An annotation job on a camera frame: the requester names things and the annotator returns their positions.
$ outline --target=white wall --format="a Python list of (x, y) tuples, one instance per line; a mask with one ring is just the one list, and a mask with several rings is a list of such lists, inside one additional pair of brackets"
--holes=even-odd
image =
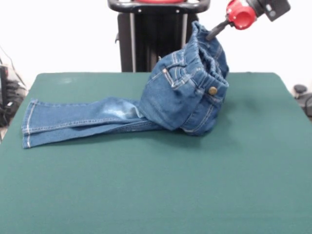
[[(212, 0), (200, 22), (217, 25), (228, 2)], [(289, 90), (297, 83), (312, 89), (312, 4), (290, 3), (292, 10), (273, 23), (262, 16), (248, 30), (229, 27), (219, 35), (232, 72), (276, 72)], [(29, 86), (44, 72), (120, 71), (117, 12), (106, 0), (0, 0), (0, 8), (0, 45)]]

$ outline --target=green cloth surface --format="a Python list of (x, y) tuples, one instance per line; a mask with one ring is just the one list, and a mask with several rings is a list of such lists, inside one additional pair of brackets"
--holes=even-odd
[(311, 234), (312, 127), (275, 74), (232, 73), (215, 129), (22, 149), (30, 98), (139, 99), (148, 74), (41, 74), (0, 145), (0, 234)]

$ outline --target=jeans leg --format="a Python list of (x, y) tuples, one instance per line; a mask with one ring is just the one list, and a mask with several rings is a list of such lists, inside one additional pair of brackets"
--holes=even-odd
[(137, 101), (116, 97), (93, 103), (52, 104), (32, 99), (22, 123), (23, 148), (103, 133), (161, 130), (137, 109)]

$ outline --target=brass button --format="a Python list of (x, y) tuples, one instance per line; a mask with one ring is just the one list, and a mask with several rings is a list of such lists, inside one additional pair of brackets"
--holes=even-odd
[(209, 92), (210, 95), (216, 95), (217, 92), (218, 92), (218, 90), (217, 90), (217, 88), (215, 88), (214, 86), (212, 86), (212, 87), (210, 87), (210, 89), (209, 89), (208, 92)]

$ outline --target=blue denim jeans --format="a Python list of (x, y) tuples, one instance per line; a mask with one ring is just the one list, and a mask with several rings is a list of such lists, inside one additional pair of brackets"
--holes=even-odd
[(152, 70), (140, 100), (109, 97), (94, 103), (32, 99), (22, 122), (23, 148), (95, 134), (182, 129), (200, 136), (215, 125), (229, 87), (226, 56), (198, 21), (189, 42)]

